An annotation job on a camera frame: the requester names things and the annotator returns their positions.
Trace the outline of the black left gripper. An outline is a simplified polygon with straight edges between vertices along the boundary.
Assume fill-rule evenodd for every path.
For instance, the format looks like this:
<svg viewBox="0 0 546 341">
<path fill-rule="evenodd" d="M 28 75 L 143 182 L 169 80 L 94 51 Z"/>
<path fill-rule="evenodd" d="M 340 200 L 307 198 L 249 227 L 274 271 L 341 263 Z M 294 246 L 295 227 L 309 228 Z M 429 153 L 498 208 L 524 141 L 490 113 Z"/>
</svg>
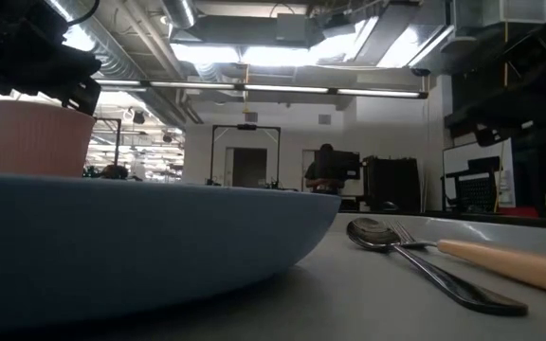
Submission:
<svg viewBox="0 0 546 341">
<path fill-rule="evenodd" d="M 92 115 L 100 96 L 95 79 L 101 79 L 101 61 L 67 45 L 64 35 L 99 5 L 95 0 L 84 15 L 68 21 L 46 0 L 0 0 L 0 95 L 43 93 L 65 108 Z"/>
</svg>

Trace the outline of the pink ribbed cup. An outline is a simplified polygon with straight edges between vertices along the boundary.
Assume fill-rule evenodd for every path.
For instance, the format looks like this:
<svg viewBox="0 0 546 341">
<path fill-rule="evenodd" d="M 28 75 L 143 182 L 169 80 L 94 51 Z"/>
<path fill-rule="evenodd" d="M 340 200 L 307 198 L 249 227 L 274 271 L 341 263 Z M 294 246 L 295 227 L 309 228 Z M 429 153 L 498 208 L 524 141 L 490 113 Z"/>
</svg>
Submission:
<svg viewBox="0 0 546 341">
<path fill-rule="evenodd" d="M 0 173 L 81 177 L 95 123 L 63 107 L 0 100 Z"/>
</svg>

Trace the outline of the fork with orange handle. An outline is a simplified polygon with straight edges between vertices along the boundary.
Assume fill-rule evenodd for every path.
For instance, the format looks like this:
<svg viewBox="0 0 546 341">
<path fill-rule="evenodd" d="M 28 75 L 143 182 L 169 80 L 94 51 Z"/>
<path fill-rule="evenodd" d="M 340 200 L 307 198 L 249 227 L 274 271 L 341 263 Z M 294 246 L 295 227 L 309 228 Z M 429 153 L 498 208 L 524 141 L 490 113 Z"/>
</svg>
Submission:
<svg viewBox="0 0 546 341">
<path fill-rule="evenodd" d="M 490 244 L 439 240 L 430 242 L 414 239 L 400 223 L 388 223 L 407 248 L 435 247 L 438 251 L 469 261 L 488 271 L 546 290 L 546 256 L 500 248 Z"/>
</svg>

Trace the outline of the dark metal spoon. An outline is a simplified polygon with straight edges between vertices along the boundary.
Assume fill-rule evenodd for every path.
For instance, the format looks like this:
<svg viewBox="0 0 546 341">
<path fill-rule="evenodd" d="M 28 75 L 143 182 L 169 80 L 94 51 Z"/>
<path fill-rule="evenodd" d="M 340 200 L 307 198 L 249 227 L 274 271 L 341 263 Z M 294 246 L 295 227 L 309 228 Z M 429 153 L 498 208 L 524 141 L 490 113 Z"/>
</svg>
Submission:
<svg viewBox="0 0 546 341">
<path fill-rule="evenodd" d="M 396 252 L 442 293 L 468 310 L 499 316 L 526 316 L 526 304 L 497 294 L 459 278 L 416 256 L 411 249 L 425 249 L 433 242 L 419 242 L 399 226 L 380 223 L 371 218 L 355 218 L 346 227 L 348 238 L 360 247 L 379 253 Z"/>
</svg>

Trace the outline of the blue plate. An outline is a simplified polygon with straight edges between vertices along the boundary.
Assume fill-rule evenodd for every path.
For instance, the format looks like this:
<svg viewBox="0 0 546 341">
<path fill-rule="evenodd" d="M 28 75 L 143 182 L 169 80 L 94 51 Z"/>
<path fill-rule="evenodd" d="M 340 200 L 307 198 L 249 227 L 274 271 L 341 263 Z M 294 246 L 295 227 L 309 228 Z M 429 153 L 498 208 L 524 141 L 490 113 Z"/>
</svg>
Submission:
<svg viewBox="0 0 546 341">
<path fill-rule="evenodd" d="M 0 332 L 233 291 L 308 255 L 333 195 L 0 174 Z"/>
</svg>

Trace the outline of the whiteboard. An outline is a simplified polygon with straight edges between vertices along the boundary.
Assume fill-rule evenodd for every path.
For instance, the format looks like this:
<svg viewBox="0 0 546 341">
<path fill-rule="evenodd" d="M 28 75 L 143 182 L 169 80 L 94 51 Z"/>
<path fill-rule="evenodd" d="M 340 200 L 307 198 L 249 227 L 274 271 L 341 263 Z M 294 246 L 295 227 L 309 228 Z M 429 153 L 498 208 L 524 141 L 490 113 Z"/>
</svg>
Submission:
<svg viewBox="0 0 546 341">
<path fill-rule="evenodd" d="M 500 157 L 500 171 L 495 174 L 497 179 L 498 198 L 494 212 L 498 212 L 500 207 L 515 207 L 516 196 L 513 174 L 513 155 L 510 139 L 488 147 L 482 147 L 478 143 L 471 143 L 444 150 L 444 175 L 454 171 L 465 170 L 469 159 L 489 156 Z"/>
</svg>

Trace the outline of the black mesh cart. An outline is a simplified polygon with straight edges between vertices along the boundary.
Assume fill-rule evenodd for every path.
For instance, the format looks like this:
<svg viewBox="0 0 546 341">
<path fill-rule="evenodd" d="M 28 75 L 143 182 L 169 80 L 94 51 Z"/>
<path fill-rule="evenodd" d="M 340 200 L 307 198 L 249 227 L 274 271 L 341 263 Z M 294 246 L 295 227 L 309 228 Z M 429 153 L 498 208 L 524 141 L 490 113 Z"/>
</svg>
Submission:
<svg viewBox="0 0 546 341">
<path fill-rule="evenodd" d="M 489 156 L 469 159 L 465 170 L 443 175 L 443 209 L 464 213 L 493 213 L 498 190 L 495 174 L 501 169 L 501 158 Z"/>
</svg>

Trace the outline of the red box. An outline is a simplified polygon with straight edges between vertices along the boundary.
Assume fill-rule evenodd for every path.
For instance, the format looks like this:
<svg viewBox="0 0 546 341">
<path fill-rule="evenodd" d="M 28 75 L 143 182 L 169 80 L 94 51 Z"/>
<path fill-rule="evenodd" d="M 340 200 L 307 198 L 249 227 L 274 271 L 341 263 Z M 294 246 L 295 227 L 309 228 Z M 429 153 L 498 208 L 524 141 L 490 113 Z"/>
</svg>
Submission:
<svg viewBox="0 0 546 341">
<path fill-rule="evenodd" d="M 533 206 L 500 207 L 498 213 L 505 216 L 538 218 L 538 212 Z"/>
</svg>

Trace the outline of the black cabinet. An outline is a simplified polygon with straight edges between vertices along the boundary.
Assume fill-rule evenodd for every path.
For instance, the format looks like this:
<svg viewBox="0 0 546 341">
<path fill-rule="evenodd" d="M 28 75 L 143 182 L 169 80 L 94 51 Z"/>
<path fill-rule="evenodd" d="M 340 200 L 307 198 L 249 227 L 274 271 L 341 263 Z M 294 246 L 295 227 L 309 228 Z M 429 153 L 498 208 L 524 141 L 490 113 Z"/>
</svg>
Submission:
<svg viewBox="0 0 546 341">
<path fill-rule="evenodd" d="M 421 185 L 415 158 L 363 159 L 364 201 L 371 210 L 421 210 Z"/>
</svg>

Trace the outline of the black monitor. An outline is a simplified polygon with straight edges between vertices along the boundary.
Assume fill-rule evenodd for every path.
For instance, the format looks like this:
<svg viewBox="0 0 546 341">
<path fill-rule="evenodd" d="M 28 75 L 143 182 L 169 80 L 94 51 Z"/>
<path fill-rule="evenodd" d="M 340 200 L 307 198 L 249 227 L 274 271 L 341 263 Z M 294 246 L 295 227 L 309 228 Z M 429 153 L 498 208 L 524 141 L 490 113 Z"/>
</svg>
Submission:
<svg viewBox="0 0 546 341">
<path fill-rule="evenodd" d="M 359 153 L 344 151 L 317 151 L 315 156 L 317 178 L 341 181 L 359 180 L 361 160 Z"/>
</svg>

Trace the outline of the long ceiling light bar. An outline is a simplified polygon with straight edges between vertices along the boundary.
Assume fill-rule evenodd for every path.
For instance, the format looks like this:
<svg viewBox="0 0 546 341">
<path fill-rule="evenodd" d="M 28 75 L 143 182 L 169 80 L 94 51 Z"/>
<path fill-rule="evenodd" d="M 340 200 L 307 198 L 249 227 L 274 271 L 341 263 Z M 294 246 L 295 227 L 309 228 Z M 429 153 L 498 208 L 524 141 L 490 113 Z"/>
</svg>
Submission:
<svg viewBox="0 0 546 341">
<path fill-rule="evenodd" d="M 97 80 L 101 86 L 107 87 L 141 87 L 141 88 L 171 88 L 191 90 L 216 90 L 240 92 L 278 92 L 313 94 L 328 96 L 351 96 L 392 99 L 427 99 L 428 92 L 399 91 L 387 89 L 336 88 L 298 85 L 273 85 L 259 83 L 220 83 L 193 81 L 135 81 L 135 80 Z"/>
</svg>

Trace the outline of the grey doorway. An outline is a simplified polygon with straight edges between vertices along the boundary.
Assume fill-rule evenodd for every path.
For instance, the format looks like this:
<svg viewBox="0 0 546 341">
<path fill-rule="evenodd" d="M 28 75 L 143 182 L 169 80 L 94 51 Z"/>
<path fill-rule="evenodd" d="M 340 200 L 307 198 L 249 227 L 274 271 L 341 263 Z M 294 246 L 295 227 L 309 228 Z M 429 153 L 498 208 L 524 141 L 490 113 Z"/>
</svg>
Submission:
<svg viewBox="0 0 546 341">
<path fill-rule="evenodd" d="M 224 184 L 228 187 L 263 188 L 267 149 L 227 148 Z"/>
</svg>

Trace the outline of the black gantry frame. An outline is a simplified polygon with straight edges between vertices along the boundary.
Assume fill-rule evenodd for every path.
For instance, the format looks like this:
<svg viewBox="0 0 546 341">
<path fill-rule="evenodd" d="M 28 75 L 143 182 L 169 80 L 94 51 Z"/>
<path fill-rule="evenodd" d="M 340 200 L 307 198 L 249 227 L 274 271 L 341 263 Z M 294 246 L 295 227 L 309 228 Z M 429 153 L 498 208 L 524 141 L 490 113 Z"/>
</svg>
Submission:
<svg viewBox="0 0 546 341">
<path fill-rule="evenodd" d="M 94 129 L 93 136 L 102 143 L 109 143 L 108 139 L 105 139 L 105 135 L 113 135 L 115 137 L 115 148 L 114 148 L 114 160 L 113 165 L 118 165 L 119 160 L 119 148 L 121 142 L 121 128 L 122 120 L 120 118 L 110 118 L 110 117 L 97 117 L 97 122 L 103 122 L 106 126 L 106 129 Z"/>
<path fill-rule="evenodd" d="M 275 127 L 275 126 L 258 126 L 256 124 L 251 123 L 242 123 L 242 124 L 236 124 L 236 125 L 228 125 L 228 124 L 214 124 L 211 126 L 211 134 L 210 134 L 210 156 L 209 156 L 209 177 L 214 179 L 213 176 L 213 166 L 214 166 L 214 149 L 215 149 L 215 143 L 216 141 L 222 137 L 225 133 L 220 133 L 219 135 L 216 134 L 216 131 L 219 128 L 224 128 L 225 131 L 228 129 L 235 129 L 238 131 L 267 131 L 267 130 L 273 130 L 277 132 L 277 137 L 273 137 L 273 140 L 276 143 L 276 152 L 277 152 L 277 163 L 276 163 L 276 177 L 275 180 L 280 182 L 280 164 L 281 164 L 281 140 L 282 140 L 282 128 L 281 127 Z"/>
</svg>

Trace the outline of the silver round air duct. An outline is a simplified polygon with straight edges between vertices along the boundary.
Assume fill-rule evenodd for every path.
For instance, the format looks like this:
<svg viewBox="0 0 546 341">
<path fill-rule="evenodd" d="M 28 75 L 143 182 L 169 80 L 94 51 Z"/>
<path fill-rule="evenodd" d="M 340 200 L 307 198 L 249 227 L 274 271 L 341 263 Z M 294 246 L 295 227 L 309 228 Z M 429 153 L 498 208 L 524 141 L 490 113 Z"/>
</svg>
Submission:
<svg viewBox="0 0 546 341">
<path fill-rule="evenodd" d="M 161 0 L 162 8 L 174 28 L 187 29 L 197 21 L 197 9 L 192 0 Z"/>
</svg>

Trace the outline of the grey rectangular air duct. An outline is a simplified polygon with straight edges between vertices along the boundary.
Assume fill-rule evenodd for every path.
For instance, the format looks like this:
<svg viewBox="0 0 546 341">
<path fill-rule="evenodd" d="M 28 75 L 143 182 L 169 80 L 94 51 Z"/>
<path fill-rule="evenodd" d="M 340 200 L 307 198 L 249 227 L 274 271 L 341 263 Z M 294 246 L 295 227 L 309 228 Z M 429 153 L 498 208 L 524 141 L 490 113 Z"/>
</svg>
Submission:
<svg viewBox="0 0 546 341">
<path fill-rule="evenodd" d="M 200 18 L 188 32 L 199 41 L 212 45 L 308 48 L 324 40 L 315 19 L 288 13 L 276 17 L 209 15 Z"/>
</svg>

